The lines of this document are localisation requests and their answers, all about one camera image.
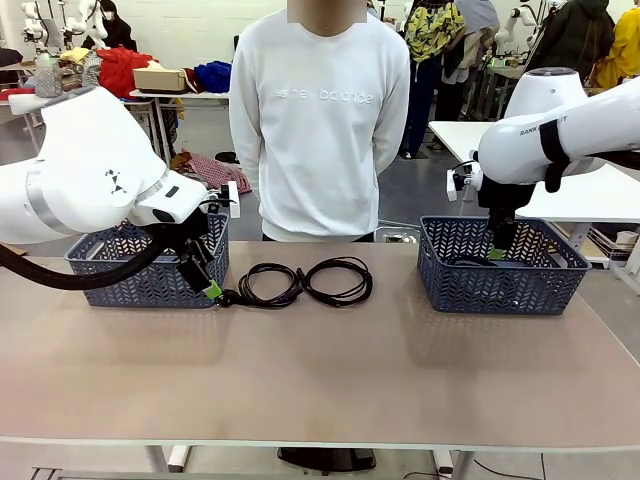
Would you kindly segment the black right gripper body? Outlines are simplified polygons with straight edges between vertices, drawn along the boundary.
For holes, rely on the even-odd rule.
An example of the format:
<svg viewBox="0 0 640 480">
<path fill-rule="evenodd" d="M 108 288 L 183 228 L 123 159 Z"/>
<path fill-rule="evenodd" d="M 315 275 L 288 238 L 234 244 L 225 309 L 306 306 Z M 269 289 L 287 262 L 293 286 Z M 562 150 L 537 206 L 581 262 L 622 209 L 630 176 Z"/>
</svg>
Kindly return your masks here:
<svg viewBox="0 0 640 480">
<path fill-rule="evenodd" d="M 512 221 L 515 212 L 530 202 L 531 185 L 501 184 L 484 175 L 477 197 L 493 221 Z"/>
</svg>

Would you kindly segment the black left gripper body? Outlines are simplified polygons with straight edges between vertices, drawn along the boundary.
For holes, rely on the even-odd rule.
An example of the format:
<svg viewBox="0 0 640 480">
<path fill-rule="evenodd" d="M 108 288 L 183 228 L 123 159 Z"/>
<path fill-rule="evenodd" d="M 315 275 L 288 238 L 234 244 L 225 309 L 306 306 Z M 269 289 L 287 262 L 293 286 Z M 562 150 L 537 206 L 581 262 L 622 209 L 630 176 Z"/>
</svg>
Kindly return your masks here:
<svg viewBox="0 0 640 480">
<path fill-rule="evenodd" d="M 207 214 L 193 212 L 183 223 L 168 227 L 169 247 L 176 252 L 181 263 L 191 262 L 205 269 L 213 260 L 206 244 L 209 233 Z"/>
</svg>

